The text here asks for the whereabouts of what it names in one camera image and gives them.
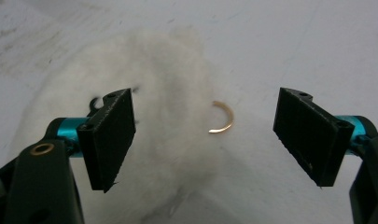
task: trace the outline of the white fluffy material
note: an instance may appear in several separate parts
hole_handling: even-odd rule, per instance
[[[166,204],[173,212],[220,164],[216,136],[207,133],[211,73],[190,28],[170,34],[132,31],[87,46],[48,77],[26,108],[14,156],[38,141],[53,119],[85,117],[93,97],[135,88],[137,133],[118,184],[107,194],[92,191],[83,161],[71,160],[86,223],[140,223]]]

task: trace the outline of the gold ring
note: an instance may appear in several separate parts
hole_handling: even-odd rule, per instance
[[[44,143],[37,145],[31,149],[31,154],[33,156],[41,156],[51,152],[54,149],[54,144]]]
[[[229,117],[229,120],[228,120],[227,124],[224,127],[222,127],[221,129],[212,129],[212,130],[209,130],[209,132],[210,133],[226,132],[232,126],[232,123],[234,121],[234,113],[232,112],[231,108],[229,108],[226,104],[224,104],[220,101],[214,101],[213,105],[216,105],[216,106],[222,108],[224,111],[226,111],[226,113]]]

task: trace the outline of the split ring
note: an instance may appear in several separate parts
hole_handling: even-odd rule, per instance
[[[228,120],[227,124],[224,127],[220,128],[220,129],[209,130],[209,133],[223,133],[223,132],[226,132],[232,126],[232,123],[234,121],[234,113],[232,112],[231,108],[229,108],[226,104],[224,104],[224,103],[222,103],[220,101],[214,101],[213,105],[222,108],[227,113],[227,116],[229,117],[229,120]]]

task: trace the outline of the cotton ball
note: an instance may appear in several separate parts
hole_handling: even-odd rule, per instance
[[[107,194],[92,191],[83,160],[71,160],[84,217],[86,223],[140,223],[166,204],[172,214],[212,180],[221,162],[218,140],[207,133],[211,72],[192,28],[136,30],[89,45],[47,78],[25,110],[11,154],[38,141],[53,119],[84,117],[92,97],[133,88],[137,133],[118,183]]]

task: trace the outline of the black plastic part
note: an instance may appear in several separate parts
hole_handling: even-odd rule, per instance
[[[61,126],[61,123],[65,120],[66,118],[57,118],[54,119],[49,126],[46,129],[46,133],[44,134],[44,137],[42,140],[47,140],[47,139],[58,139],[58,130]]]
[[[15,170],[16,159],[10,161],[8,164],[0,168],[0,180],[3,183],[6,192],[9,192],[14,170]],[[6,211],[6,198],[4,196],[0,198],[0,223],[3,223]]]
[[[331,187],[355,127],[312,100],[308,93],[281,88],[273,130],[319,187]]]
[[[370,141],[349,195],[355,224],[378,224],[378,137]]]
[[[42,147],[34,155],[37,146]],[[12,183],[4,223],[84,223],[63,141],[40,141],[26,148],[17,158]]]
[[[360,122],[363,124],[364,129],[366,130],[366,135],[372,139],[378,137],[377,128],[375,128],[374,124],[367,118],[362,116],[355,116]]]
[[[114,184],[136,132],[131,89],[103,98],[104,106],[77,128],[92,189],[107,192]]]

